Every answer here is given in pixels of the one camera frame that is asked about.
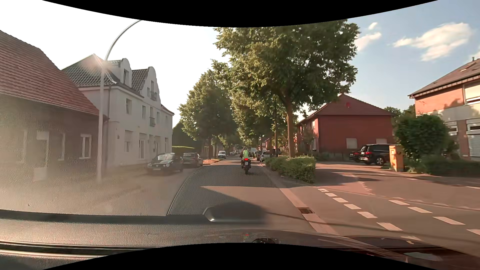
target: lamp post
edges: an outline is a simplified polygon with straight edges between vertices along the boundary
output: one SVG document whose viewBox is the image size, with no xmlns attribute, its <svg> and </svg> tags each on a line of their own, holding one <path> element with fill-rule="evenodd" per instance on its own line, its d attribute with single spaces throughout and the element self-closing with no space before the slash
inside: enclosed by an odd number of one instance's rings
<svg viewBox="0 0 480 270">
<path fill-rule="evenodd" d="M 133 24 L 129 25 L 125 30 L 123 30 L 120 35 L 113 41 L 112 45 L 110 45 L 110 48 L 108 49 L 107 56 L 105 56 L 105 61 L 108 61 L 108 56 L 110 55 L 110 52 L 112 51 L 113 46 L 119 38 L 128 30 L 130 27 L 134 26 L 138 22 L 142 20 L 135 21 Z M 105 79 L 105 67 L 104 63 L 102 62 L 101 65 L 101 72 L 100 72 L 100 108 L 98 109 L 98 149 L 97 149 L 97 155 L 96 155 L 96 181 L 98 183 L 102 182 L 102 161 L 103 161 L 103 155 L 102 155 L 102 147 L 103 147 L 103 90 L 104 90 L 104 79 Z"/>
</svg>

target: white building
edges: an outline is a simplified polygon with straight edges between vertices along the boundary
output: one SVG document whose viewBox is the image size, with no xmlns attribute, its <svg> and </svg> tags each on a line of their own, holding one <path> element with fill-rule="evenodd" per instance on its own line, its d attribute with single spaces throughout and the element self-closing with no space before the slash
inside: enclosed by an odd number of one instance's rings
<svg viewBox="0 0 480 270">
<path fill-rule="evenodd" d="M 97 107 L 100 104 L 100 65 L 95 54 L 63 71 Z M 155 69 L 132 70 L 126 58 L 108 61 L 103 112 L 104 164 L 107 168 L 146 163 L 171 152 L 173 113 L 162 105 Z"/>
</svg>

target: blue sky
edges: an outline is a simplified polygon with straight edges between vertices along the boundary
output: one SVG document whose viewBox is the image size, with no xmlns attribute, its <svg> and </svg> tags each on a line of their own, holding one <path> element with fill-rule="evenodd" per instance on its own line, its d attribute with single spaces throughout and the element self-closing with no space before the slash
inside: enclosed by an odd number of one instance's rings
<svg viewBox="0 0 480 270">
<path fill-rule="evenodd" d="M 116 36 L 134 22 L 40 0 L 3 0 L 1 5 L 0 30 L 39 47 L 60 69 L 92 53 L 104 57 Z M 479 8 L 477 0 L 438 0 L 350 19 L 362 31 L 351 95 L 381 108 L 406 109 L 413 104 L 408 94 L 473 55 L 480 57 Z M 100 30 L 99 25 L 108 27 Z M 213 45 L 215 37 L 212 27 L 144 21 L 122 36 L 109 59 L 127 58 L 133 69 L 153 66 L 162 104 L 176 114 L 175 125 L 177 108 L 210 68 L 210 59 L 226 61 Z"/>
</svg>

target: motorcycle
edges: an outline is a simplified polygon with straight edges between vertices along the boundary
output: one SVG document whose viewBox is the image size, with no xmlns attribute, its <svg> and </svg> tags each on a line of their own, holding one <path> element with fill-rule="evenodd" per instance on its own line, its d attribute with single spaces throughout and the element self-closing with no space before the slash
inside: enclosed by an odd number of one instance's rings
<svg viewBox="0 0 480 270">
<path fill-rule="evenodd" d="M 252 161 L 249 158 L 242 159 L 241 168 L 248 174 L 248 170 L 252 167 Z"/>
</svg>

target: storm drain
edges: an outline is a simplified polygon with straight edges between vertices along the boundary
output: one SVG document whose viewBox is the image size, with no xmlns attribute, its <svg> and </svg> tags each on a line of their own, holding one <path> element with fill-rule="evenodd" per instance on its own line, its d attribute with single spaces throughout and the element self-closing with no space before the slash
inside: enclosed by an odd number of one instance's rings
<svg viewBox="0 0 480 270">
<path fill-rule="evenodd" d="M 313 211 L 312 211 L 310 208 L 308 208 L 308 207 L 306 207 L 306 208 L 298 208 L 298 210 L 299 210 L 300 213 L 302 213 L 302 214 L 313 214 Z"/>
</svg>

